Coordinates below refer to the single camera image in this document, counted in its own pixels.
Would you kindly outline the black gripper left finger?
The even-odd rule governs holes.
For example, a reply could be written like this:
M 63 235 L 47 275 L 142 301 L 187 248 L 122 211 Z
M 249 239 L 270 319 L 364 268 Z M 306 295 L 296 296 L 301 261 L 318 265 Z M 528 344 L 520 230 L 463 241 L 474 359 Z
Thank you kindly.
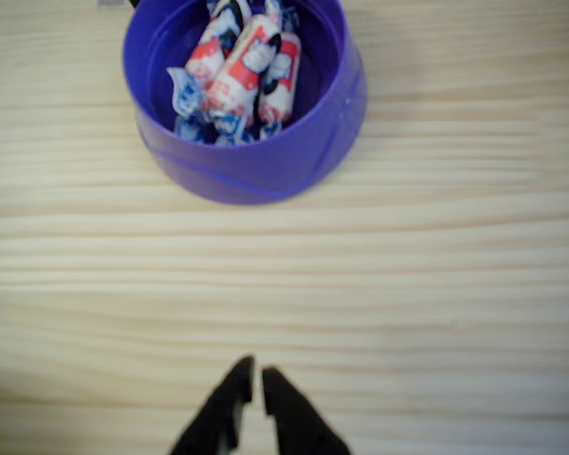
M 231 454 L 239 446 L 245 406 L 252 401 L 255 358 L 241 357 L 181 432 L 171 455 Z

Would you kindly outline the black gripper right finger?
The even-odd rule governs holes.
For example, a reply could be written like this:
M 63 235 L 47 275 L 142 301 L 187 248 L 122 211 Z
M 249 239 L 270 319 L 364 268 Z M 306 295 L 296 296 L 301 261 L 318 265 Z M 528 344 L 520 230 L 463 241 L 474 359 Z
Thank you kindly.
M 273 419 L 280 455 L 350 455 L 311 402 L 276 367 L 262 369 L 266 415 Z

